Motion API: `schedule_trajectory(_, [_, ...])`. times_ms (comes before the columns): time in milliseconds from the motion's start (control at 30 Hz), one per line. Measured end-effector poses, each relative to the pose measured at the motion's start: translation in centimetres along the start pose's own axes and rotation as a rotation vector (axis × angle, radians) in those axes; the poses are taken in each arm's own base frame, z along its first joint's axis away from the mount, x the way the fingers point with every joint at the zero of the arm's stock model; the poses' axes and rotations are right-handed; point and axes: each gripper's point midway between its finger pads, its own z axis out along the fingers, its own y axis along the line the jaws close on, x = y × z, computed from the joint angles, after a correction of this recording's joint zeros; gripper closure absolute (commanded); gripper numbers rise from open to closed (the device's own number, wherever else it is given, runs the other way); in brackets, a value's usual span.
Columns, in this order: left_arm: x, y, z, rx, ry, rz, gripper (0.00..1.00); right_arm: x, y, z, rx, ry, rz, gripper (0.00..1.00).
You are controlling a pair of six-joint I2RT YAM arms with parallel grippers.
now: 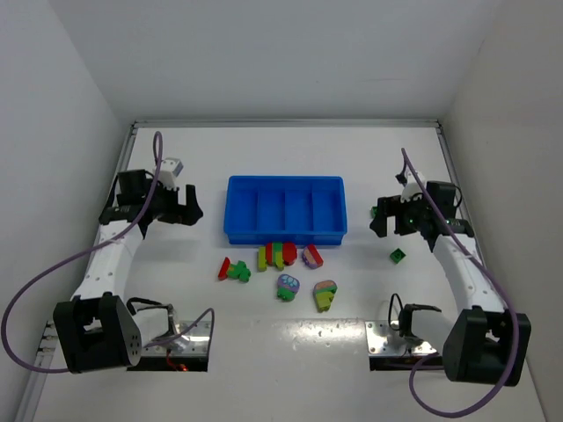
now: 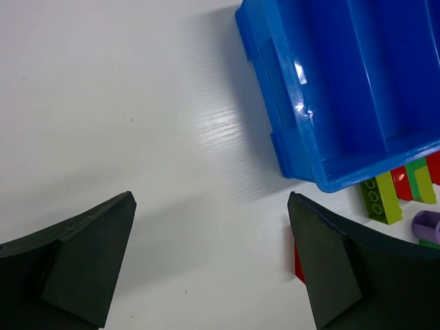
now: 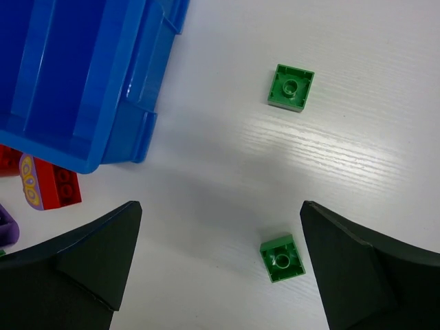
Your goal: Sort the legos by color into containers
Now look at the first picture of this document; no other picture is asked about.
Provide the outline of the green lego cluster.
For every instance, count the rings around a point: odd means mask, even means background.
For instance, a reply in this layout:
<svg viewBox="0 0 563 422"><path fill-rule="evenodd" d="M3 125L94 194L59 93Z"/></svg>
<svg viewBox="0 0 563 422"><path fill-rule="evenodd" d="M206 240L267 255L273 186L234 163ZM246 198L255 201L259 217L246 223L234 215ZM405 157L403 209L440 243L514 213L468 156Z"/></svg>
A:
<svg viewBox="0 0 563 422"><path fill-rule="evenodd" d="M227 276L233 280L248 282L252 276L252 273L244 261L238 261L236 264L229 265Z"/></svg>

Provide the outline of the green square lego brick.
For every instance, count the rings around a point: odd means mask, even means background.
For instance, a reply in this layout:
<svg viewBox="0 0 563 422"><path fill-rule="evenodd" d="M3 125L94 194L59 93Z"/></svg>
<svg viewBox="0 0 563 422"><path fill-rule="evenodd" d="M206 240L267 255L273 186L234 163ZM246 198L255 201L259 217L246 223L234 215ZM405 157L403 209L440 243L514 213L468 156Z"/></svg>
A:
<svg viewBox="0 0 563 422"><path fill-rule="evenodd" d="M390 254L390 260L395 265L397 265L399 262L401 262L405 257L406 257L406 254L400 248L395 249Z"/></svg>

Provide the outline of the red purple rounded lego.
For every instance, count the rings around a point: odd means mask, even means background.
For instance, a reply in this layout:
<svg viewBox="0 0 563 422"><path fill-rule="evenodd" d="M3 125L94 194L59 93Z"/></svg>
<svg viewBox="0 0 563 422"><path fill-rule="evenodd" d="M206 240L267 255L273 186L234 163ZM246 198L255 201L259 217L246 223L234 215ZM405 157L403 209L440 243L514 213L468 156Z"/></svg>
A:
<svg viewBox="0 0 563 422"><path fill-rule="evenodd" d="M324 260L314 244L309 244L303 248L302 260L310 269L320 268L324 264Z"/></svg>

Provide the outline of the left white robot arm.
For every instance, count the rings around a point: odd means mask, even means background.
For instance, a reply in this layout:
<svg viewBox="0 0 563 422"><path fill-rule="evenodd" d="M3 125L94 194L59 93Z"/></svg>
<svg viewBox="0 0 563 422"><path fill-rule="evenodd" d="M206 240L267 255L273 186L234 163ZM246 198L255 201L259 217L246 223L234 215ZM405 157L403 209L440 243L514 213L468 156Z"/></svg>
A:
<svg viewBox="0 0 563 422"><path fill-rule="evenodd" d="M195 225L203 216L196 190L154 180L143 170L123 171L99 216L99 244L72 298L55 306L53 319L68 370L81 374L134 367L148 347L179 337L173 307L123 298L134 256L154 222Z"/></svg>

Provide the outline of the red lego piece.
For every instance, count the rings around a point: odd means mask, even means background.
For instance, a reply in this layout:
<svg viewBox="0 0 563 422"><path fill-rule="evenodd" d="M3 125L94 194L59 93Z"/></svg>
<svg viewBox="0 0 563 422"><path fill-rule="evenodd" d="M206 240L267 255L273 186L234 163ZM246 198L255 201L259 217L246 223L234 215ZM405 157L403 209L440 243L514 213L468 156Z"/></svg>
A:
<svg viewBox="0 0 563 422"><path fill-rule="evenodd" d="M217 278L219 280L226 280L228 278L228 271L230 269L230 259L229 258L225 258L220 270L218 272Z"/></svg>

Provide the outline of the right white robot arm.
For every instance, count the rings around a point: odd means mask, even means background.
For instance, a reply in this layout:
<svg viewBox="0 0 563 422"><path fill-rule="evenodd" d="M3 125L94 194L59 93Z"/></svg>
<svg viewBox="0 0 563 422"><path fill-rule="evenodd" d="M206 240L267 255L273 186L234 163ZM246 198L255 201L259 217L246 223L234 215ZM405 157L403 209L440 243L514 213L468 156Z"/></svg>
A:
<svg viewBox="0 0 563 422"><path fill-rule="evenodd" d="M387 220L392 217L396 234L421 234L445 273L459 312L451 322L436 306L408 303L395 327L400 337L433 346L442 356L449 380L495 384L508 369L505 384L515 387L531 322L523 313L511 315L493 283L480 271L472 226L456 217L457 191L450 182L428 181L424 191L410 182L402 194L377 201L370 229L385 237Z"/></svg>

